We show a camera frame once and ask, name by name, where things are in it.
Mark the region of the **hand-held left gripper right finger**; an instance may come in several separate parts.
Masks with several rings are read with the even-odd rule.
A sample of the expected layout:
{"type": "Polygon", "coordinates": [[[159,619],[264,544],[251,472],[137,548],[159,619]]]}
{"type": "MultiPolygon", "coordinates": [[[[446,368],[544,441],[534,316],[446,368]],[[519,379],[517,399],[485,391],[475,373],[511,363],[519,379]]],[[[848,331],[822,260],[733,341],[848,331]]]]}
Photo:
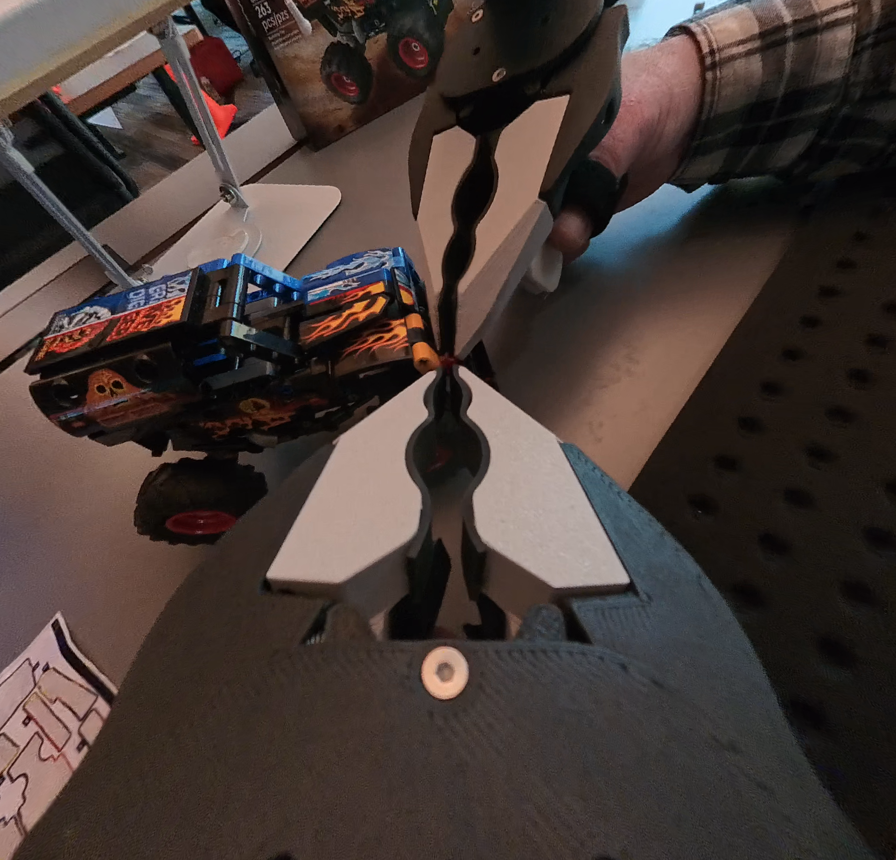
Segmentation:
{"type": "Polygon", "coordinates": [[[632,579],[564,444],[470,369],[448,374],[455,457],[469,474],[461,502],[473,640],[505,640],[537,606],[609,597],[632,579]]]}

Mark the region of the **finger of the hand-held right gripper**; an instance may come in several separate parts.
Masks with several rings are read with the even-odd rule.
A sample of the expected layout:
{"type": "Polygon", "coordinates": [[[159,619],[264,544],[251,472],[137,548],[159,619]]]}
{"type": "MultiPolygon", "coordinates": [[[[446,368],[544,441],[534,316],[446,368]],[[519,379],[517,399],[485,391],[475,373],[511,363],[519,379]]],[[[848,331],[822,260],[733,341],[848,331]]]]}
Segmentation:
{"type": "Polygon", "coordinates": [[[418,204],[421,276],[434,334],[478,337],[485,301],[485,138],[455,126],[432,138],[418,204]]]}
{"type": "Polygon", "coordinates": [[[554,216],[539,197],[547,164],[566,114],[567,94],[537,101],[497,141],[497,188],[474,230],[474,252],[457,291],[454,356],[466,356],[489,321],[522,284],[554,292],[563,256],[546,245],[554,216]]]}

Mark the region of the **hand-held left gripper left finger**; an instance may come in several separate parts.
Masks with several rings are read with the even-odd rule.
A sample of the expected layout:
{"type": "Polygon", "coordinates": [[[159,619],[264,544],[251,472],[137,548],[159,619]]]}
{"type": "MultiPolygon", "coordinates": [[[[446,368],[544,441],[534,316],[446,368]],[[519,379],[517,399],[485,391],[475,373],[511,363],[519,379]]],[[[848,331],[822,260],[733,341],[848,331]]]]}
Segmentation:
{"type": "Polygon", "coordinates": [[[449,581],[415,460],[442,373],[427,373],[337,438],[267,570],[275,597],[342,604],[381,640],[433,636],[449,581]]]}

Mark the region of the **red rim toy wheel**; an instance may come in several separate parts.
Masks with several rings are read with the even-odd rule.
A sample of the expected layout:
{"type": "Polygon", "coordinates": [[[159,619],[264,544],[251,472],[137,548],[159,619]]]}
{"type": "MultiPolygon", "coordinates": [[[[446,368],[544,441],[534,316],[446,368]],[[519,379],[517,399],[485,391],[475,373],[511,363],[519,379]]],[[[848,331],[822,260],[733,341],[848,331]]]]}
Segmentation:
{"type": "Polygon", "coordinates": [[[458,473],[475,478],[483,461],[483,450],[474,429],[454,419],[442,418],[421,431],[412,459],[423,484],[435,487],[458,473]]]}

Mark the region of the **brick-built monster truck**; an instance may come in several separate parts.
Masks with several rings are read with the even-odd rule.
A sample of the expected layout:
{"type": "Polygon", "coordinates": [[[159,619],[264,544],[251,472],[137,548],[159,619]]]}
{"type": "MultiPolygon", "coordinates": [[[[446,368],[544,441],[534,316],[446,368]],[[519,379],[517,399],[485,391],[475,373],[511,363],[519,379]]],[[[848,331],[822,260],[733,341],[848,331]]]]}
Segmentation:
{"type": "Polygon", "coordinates": [[[155,458],[133,525],[217,542],[267,493],[238,461],[336,431],[439,364],[425,285],[405,249],[362,250],[294,277],[245,253],[95,296],[52,316],[29,394],[62,431],[155,458]]]}

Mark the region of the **grey desk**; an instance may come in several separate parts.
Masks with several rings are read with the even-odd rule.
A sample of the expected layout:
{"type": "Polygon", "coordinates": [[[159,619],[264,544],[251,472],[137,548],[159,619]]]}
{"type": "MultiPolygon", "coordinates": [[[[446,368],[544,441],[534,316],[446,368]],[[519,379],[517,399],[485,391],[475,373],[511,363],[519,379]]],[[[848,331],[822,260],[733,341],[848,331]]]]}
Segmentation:
{"type": "MultiPolygon", "coordinates": [[[[319,152],[298,148],[274,106],[226,139],[242,181],[342,194],[291,273],[386,245],[418,259],[407,165],[420,105],[319,152]]],[[[622,212],[553,294],[513,296],[486,337],[500,390],[628,488],[780,261],[791,200],[769,182],[667,186],[622,212]]],[[[64,249],[2,293],[1,660],[18,659],[61,612],[119,686],[169,599],[219,547],[139,536],[135,496],[160,460],[65,435],[31,401],[28,353],[16,353],[98,288],[98,268],[80,256],[64,249]]]]}

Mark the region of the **person's right hand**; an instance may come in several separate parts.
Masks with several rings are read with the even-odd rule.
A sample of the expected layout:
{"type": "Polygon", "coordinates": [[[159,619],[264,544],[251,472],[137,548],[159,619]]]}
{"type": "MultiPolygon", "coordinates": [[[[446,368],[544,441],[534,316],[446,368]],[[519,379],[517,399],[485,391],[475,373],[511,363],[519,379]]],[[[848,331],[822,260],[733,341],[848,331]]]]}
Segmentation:
{"type": "Polygon", "coordinates": [[[615,178],[627,177],[615,213],[671,182],[686,157],[703,92],[703,68],[694,39],[674,35],[625,53],[621,88],[615,121],[589,154],[615,178]]]}

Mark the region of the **monster truck toy box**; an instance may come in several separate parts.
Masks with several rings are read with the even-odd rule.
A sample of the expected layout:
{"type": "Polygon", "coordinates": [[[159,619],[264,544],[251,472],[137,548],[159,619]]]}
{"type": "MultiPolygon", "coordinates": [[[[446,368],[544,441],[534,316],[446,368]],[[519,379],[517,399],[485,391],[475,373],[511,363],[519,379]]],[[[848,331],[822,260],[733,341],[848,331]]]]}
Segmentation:
{"type": "Polygon", "coordinates": [[[228,0],[284,118],[314,149],[408,103],[478,0],[228,0]]]}

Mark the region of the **white book stand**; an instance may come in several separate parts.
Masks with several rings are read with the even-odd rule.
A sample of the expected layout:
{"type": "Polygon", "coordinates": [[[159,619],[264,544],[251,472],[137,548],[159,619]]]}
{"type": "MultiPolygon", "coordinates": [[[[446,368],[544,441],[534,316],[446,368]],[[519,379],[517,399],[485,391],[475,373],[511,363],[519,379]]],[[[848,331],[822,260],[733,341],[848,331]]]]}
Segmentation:
{"type": "Polygon", "coordinates": [[[161,276],[243,252],[284,271],[340,204],[332,186],[243,188],[200,97],[172,13],[190,0],[1,0],[2,117],[148,31],[181,85],[216,173],[220,200],[153,263],[161,276]]]}

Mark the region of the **orange traffic cone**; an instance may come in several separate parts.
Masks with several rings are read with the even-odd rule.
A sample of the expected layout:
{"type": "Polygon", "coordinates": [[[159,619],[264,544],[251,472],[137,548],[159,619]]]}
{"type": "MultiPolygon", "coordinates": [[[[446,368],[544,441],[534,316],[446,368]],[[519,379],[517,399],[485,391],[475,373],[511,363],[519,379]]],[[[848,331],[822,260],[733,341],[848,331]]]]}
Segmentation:
{"type": "MultiPolygon", "coordinates": [[[[178,82],[171,65],[166,63],[160,69],[154,70],[153,76],[159,87],[162,89],[163,94],[167,97],[168,102],[175,109],[175,113],[182,119],[185,126],[188,127],[193,144],[197,147],[201,147],[203,141],[200,137],[198,127],[193,122],[188,104],[186,104],[185,98],[181,93],[181,85],[178,82]]],[[[212,89],[213,86],[207,79],[199,77],[197,77],[197,79],[200,87],[199,94],[210,117],[210,124],[213,126],[213,130],[217,133],[218,137],[227,137],[238,113],[237,106],[235,104],[223,103],[217,95],[211,95],[207,89],[212,89]]]]}

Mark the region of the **red tote bag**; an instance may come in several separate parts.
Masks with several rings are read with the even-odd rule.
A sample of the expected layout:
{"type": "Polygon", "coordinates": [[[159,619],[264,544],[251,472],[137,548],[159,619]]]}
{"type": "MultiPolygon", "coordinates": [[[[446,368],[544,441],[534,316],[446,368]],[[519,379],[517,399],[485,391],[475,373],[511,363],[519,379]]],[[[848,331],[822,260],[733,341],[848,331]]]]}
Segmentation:
{"type": "Polygon", "coordinates": [[[190,48],[189,54],[200,81],[207,80],[222,97],[232,96],[244,80],[239,63],[220,37],[203,37],[190,48]]]}

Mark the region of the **dark perforated chair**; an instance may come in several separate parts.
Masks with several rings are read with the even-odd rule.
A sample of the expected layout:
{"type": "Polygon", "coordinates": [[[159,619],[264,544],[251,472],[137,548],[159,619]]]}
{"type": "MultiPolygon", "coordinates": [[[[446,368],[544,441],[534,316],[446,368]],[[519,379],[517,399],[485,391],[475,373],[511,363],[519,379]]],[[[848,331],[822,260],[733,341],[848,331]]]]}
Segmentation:
{"type": "Polygon", "coordinates": [[[734,609],[823,784],[894,858],[894,191],[832,194],[630,492],[734,609]]]}

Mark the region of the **wooden table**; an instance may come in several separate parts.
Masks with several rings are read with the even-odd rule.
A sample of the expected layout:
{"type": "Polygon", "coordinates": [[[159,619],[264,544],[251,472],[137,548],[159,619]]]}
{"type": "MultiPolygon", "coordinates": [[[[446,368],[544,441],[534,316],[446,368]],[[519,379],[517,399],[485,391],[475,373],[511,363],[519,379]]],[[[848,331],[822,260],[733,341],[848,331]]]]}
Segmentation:
{"type": "Polygon", "coordinates": [[[73,114],[83,115],[111,102],[166,62],[159,41],[143,32],[54,86],[52,92],[73,114]]]}

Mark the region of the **sticker sheet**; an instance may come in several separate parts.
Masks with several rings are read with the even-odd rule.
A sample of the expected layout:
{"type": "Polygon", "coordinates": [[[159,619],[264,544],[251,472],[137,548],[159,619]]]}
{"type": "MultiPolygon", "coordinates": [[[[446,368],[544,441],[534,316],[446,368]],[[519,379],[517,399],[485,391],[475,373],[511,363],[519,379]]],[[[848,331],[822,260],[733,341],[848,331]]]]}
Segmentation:
{"type": "Polygon", "coordinates": [[[56,613],[1,675],[1,857],[13,858],[104,726],[118,689],[56,613]]]}

